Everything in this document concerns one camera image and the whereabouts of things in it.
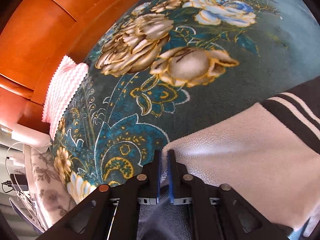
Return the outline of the black and white fleece jacket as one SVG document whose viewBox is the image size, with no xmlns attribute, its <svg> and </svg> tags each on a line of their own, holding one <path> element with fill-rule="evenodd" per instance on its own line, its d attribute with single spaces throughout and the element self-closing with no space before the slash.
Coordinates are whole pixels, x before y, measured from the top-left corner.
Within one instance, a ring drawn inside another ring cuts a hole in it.
<svg viewBox="0 0 320 240">
<path fill-rule="evenodd" d="M 169 150 L 192 175 L 231 185 L 287 233 L 307 239 L 319 223 L 319 78 L 168 143 L 163 187 Z"/>
</svg>

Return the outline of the grey floral bed sheet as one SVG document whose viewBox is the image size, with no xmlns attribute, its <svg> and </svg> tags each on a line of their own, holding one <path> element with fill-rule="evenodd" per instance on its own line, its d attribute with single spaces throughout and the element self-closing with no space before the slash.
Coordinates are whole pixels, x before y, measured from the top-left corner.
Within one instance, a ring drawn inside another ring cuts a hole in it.
<svg viewBox="0 0 320 240">
<path fill-rule="evenodd" d="M 24 145 L 23 153 L 33 210 L 47 230 L 75 207 L 75 201 L 54 168 L 54 156 L 49 148 Z"/>
</svg>

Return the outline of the white pink knitted cloth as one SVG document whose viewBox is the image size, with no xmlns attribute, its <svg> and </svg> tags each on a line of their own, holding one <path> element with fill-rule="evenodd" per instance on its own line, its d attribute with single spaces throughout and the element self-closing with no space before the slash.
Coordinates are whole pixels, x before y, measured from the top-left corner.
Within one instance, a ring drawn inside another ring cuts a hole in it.
<svg viewBox="0 0 320 240">
<path fill-rule="evenodd" d="M 55 71 L 47 89 L 42 122 L 49 123 L 49 135 L 55 138 L 59 122 L 70 101 L 88 74 L 88 65 L 75 63 L 65 55 Z"/>
</svg>

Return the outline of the teal floral bed blanket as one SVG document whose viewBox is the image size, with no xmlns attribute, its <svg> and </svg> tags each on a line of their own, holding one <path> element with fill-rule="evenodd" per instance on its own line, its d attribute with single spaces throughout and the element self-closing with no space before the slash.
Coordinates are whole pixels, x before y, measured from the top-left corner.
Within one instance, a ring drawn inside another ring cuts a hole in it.
<svg viewBox="0 0 320 240">
<path fill-rule="evenodd" d="M 319 24 L 302 0 L 141 0 L 85 64 L 54 139 L 76 203 L 168 143 L 317 77 Z"/>
</svg>

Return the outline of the orange wooden headboard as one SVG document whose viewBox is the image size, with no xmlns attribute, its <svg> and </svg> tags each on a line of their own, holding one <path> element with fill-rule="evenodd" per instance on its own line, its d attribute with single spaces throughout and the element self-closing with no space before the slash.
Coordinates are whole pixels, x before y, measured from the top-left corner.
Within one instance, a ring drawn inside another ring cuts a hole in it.
<svg viewBox="0 0 320 240">
<path fill-rule="evenodd" d="M 63 56 L 81 62 L 139 0 L 1 0 L 1 124 L 48 133 L 50 80 Z"/>
</svg>

